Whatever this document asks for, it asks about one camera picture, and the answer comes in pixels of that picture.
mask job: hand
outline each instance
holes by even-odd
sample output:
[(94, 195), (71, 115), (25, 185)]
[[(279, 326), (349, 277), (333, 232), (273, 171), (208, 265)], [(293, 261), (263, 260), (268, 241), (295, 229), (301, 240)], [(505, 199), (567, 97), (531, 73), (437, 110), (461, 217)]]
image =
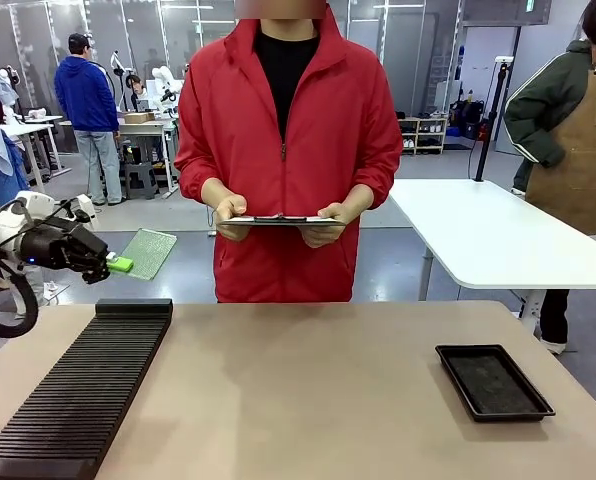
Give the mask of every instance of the hand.
[(225, 197), (214, 211), (214, 222), (216, 230), (227, 240), (232, 242), (242, 242), (251, 227), (239, 227), (233, 225), (220, 225), (219, 222), (230, 220), (234, 217), (240, 217), (247, 211), (247, 200), (242, 195), (229, 195)]
[(345, 226), (351, 221), (349, 212), (342, 203), (332, 203), (318, 212), (320, 218), (332, 218), (345, 225), (336, 227), (304, 227), (300, 229), (302, 239), (311, 248), (320, 248), (334, 243), (340, 238)]

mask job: sneaker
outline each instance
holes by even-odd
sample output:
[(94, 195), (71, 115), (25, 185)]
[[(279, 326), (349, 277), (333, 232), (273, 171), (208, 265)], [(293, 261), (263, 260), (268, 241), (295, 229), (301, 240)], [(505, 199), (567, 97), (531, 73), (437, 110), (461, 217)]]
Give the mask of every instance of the sneaker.
[(542, 338), (540, 339), (540, 343), (542, 343), (543, 346), (547, 350), (549, 350), (549, 352), (553, 353), (556, 356), (561, 355), (565, 351), (565, 349), (567, 348), (567, 344), (566, 343), (552, 343), (552, 342), (548, 342), (546, 340), (543, 340)]
[(122, 199), (120, 199), (120, 201), (119, 201), (119, 202), (116, 202), (116, 203), (110, 203), (110, 204), (109, 204), (109, 206), (110, 206), (110, 207), (115, 207), (116, 205), (120, 205), (121, 203), (125, 203), (126, 201), (127, 201), (127, 199), (123, 197)]

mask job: black pants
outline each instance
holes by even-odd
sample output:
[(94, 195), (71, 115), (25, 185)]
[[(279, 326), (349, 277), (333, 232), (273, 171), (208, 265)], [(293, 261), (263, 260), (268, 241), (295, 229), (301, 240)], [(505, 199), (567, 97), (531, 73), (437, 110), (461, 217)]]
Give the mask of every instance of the black pants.
[(551, 343), (567, 343), (567, 297), (569, 290), (547, 290), (540, 310), (540, 331), (542, 339)]

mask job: red jacket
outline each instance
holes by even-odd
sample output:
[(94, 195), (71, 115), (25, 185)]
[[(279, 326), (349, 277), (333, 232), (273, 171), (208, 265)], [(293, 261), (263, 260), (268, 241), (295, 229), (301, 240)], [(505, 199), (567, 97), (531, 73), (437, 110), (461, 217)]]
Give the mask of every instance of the red jacket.
[[(274, 100), (253, 52), (256, 20), (200, 50), (180, 97), (176, 168), (185, 197), (202, 202), (219, 178), (247, 200), (247, 215), (311, 216), (342, 202), (356, 184), (382, 204), (399, 165), (402, 137), (376, 55), (340, 36), (331, 10), (316, 22), (318, 50), (303, 74), (287, 124), (285, 155)], [(351, 299), (359, 222), (316, 250), (298, 229), (252, 228), (241, 243), (218, 235), (221, 302), (343, 302)]]

